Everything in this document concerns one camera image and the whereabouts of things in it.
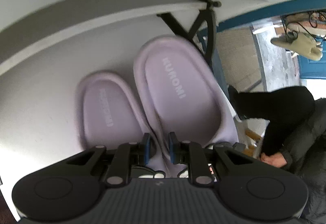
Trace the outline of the bystander right hand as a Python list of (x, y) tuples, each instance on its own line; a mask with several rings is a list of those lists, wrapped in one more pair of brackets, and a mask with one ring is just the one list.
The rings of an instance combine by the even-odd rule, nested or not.
[(282, 168), (287, 164), (285, 157), (280, 152), (271, 156), (267, 156), (265, 153), (262, 153), (260, 155), (260, 161), (276, 168)]

